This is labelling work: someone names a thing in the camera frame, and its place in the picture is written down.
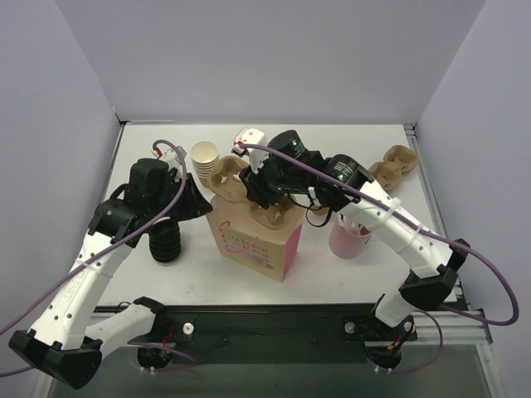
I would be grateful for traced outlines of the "stack of black lids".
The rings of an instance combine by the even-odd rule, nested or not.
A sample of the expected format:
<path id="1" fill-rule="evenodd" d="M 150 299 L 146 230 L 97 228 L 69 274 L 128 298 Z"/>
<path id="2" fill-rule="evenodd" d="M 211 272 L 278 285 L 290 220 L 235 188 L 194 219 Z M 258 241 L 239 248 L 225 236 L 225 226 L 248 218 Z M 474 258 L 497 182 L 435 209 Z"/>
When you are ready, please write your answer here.
<path id="1" fill-rule="evenodd" d="M 149 231 L 149 250 L 153 259 L 167 264 L 176 260 L 182 250 L 178 223 L 166 219 L 154 224 Z"/>

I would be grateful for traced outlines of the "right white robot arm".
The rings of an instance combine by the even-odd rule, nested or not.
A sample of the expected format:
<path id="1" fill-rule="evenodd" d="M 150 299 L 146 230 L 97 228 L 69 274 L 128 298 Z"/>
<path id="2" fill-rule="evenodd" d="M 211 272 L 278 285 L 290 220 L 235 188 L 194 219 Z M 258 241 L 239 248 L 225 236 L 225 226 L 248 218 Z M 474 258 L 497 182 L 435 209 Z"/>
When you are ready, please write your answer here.
<path id="1" fill-rule="evenodd" d="M 407 277 L 368 317 L 373 336 L 388 337 L 412 312 L 435 310 L 451 293 L 466 253 L 429 237 L 429 230 L 353 158 L 309 151 L 294 130 L 268 140 L 258 129 L 243 129 L 232 151 L 249 158 L 239 174 L 248 200 L 267 209 L 289 194 L 305 195 L 311 204 L 365 227 L 407 263 Z"/>

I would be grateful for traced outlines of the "single pulp cup carrier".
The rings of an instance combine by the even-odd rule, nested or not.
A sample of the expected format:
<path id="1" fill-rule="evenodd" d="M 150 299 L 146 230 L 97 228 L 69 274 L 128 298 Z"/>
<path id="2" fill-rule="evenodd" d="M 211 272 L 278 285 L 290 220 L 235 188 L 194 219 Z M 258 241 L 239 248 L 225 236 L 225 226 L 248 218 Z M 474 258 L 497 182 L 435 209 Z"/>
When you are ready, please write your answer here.
<path id="1" fill-rule="evenodd" d="M 209 172 L 207 184 L 221 199 L 243 205 L 248 215 L 265 228 L 277 231 L 300 222 L 303 212 L 286 195 L 268 208 L 247 198 L 247 189 L 239 178 L 239 173 L 248 166 L 247 162 L 238 157 L 225 156 Z"/>

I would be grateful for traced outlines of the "pink cup holding straws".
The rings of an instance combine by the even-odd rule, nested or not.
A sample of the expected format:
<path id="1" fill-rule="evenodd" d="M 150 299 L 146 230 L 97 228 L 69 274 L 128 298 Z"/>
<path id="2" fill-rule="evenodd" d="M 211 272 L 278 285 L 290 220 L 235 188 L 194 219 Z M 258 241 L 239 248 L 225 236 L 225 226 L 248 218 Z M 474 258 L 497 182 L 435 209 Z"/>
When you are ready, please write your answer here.
<path id="1" fill-rule="evenodd" d="M 329 234 L 328 244 L 335 256 L 351 260 L 364 251 L 371 237 L 372 232 L 365 227 L 362 227 L 358 234 L 354 234 L 352 231 L 347 231 L 337 219 Z"/>

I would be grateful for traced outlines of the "cakes paper gift bag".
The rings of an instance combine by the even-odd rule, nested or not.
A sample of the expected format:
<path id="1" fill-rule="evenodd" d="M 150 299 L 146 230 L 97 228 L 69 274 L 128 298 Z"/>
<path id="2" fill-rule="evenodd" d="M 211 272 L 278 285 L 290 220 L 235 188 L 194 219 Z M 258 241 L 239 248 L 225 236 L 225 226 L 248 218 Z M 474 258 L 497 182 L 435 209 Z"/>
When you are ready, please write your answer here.
<path id="1" fill-rule="evenodd" d="M 293 264 L 304 212 L 287 202 L 274 216 L 245 202 L 211 199 L 207 221 L 221 255 L 240 265 L 283 281 Z"/>

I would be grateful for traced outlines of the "stack of brown paper cups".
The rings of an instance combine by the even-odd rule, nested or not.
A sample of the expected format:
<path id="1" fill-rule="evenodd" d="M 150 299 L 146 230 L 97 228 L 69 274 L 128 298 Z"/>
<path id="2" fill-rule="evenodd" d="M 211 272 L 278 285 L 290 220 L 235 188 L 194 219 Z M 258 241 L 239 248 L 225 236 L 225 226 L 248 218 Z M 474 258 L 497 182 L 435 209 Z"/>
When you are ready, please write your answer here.
<path id="1" fill-rule="evenodd" d="M 200 183 L 205 188 L 209 188 L 208 176 L 219 161 L 219 152 L 216 144 L 211 141 L 195 143 L 191 149 L 191 161 L 193 170 Z"/>

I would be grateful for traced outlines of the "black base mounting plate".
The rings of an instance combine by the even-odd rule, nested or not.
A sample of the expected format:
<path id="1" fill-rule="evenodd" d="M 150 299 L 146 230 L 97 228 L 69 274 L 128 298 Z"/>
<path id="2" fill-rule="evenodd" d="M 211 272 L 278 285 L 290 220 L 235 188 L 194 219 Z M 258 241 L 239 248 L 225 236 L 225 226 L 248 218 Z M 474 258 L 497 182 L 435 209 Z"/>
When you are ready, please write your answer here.
<path id="1" fill-rule="evenodd" d="M 144 366 L 349 364 L 368 354 L 398 364 L 417 339 L 407 317 L 390 328 L 353 303 L 168 306 L 139 337 Z"/>

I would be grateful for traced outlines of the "single brown paper cup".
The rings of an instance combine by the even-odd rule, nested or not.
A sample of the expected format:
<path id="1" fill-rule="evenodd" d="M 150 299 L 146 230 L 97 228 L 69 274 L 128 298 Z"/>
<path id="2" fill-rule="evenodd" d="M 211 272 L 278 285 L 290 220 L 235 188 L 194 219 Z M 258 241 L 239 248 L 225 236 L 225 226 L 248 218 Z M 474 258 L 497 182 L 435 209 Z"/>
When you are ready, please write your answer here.
<path id="1" fill-rule="evenodd" d="M 319 208 L 319 209 L 313 209 L 312 212 L 316 215 L 316 216 L 326 216 L 329 212 L 329 208 L 328 207 L 323 207 L 323 208 Z"/>

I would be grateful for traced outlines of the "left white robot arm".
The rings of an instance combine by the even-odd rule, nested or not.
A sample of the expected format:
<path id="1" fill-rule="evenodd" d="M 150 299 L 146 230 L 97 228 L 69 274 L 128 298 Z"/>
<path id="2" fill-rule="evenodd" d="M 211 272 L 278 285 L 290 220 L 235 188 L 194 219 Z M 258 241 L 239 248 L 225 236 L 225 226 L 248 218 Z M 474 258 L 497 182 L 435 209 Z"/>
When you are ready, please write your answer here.
<path id="1" fill-rule="evenodd" d="M 138 298 L 96 325 L 90 319 L 142 235 L 149 237 L 154 260 L 172 262 L 182 250 L 180 222 L 211 211 L 178 156 L 138 160 L 129 180 L 96 207 L 76 262 L 54 289 L 54 299 L 26 331 L 14 332 L 9 347 L 33 368 L 80 389 L 114 350 L 143 335 L 151 341 L 165 337 L 165 307 L 151 298 Z"/>

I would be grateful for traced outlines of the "brown pulp cup carrier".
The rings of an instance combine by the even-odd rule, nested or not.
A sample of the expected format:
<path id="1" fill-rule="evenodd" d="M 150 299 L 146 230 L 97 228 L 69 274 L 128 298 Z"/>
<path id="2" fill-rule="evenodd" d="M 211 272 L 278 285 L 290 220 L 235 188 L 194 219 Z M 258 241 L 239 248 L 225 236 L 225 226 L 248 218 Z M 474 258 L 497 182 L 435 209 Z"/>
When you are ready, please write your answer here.
<path id="1" fill-rule="evenodd" d="M 403 145 L 394 145 L 384 154 L 382 161 L 374 163 L 369 172 L 385 192 L 391 192 L 419 163 L 416 152 Z"/>

